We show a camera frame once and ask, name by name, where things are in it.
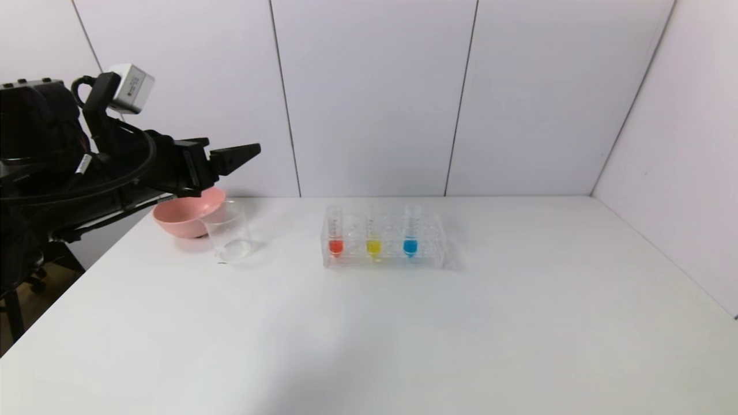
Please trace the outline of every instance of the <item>yellow liquid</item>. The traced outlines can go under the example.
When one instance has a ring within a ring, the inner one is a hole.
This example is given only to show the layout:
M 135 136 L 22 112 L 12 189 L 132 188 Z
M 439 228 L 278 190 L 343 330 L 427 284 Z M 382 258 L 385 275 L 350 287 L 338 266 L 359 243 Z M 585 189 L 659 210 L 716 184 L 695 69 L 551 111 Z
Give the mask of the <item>yellow liquid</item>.
M 377 239 L 367 239 L 367 252 L 372 258 L 375 258 L 382 251 L 382 241 Z

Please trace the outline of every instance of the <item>blue liquid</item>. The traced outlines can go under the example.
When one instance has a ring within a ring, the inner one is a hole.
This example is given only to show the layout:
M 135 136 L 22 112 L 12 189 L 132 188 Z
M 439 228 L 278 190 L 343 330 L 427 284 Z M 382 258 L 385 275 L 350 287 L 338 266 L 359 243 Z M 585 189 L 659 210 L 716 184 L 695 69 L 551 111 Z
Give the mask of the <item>blue liquid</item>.
M 418 252 L 418 240 L 405 239 L 405 243 L 402 245 L 402 249 L 405 251 L 405 255 L 407 255 L 409 258 L 412 258 Z

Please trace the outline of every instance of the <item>glass beaker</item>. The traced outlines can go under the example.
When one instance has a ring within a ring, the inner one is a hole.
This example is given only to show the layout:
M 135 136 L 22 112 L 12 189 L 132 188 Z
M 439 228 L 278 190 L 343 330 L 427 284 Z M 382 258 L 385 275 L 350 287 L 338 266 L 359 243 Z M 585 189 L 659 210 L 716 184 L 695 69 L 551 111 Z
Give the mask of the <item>glass beaker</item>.
M 235 262 L 249 255 L 253 240 L 242 203 L 228 199 L 201 220 L 213 242 L 215 254 L 223 262 Z

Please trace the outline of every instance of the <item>test tube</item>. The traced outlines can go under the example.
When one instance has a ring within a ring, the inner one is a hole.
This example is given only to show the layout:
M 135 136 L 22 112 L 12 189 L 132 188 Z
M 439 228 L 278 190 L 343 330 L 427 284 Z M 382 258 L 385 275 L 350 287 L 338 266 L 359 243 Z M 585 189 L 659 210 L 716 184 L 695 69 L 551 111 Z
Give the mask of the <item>test tube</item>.
M 367 253 L 372 258 L 376 258 L 382 252 L 382 240 L 379 238 L 379 230 L 377 229 L 376 213 L 374 206 L 370 207 L 367 216 Z
M 328 250 L 334 258 L 343 252 L 343 209 L 339 205 L 328 206 Z
M 402 244 L 402 249 L 408 258 L 412 258 L 418 253 L 418 229 L 420 228 L 421 214 L 420 206 L 405 206 L 405 242 Z

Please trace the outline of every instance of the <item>test tube with yellow liquid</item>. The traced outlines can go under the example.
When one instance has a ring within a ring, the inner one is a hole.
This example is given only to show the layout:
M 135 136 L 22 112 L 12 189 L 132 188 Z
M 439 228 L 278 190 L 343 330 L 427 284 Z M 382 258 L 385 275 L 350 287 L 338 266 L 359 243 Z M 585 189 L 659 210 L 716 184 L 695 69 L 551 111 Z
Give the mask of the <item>test tube with yellow liquid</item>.
M 382 253 L 382 238 L 379 235 L 374 206 L 370 208 L 367 215 L 367 253 L 372 259 L 376 259 Z

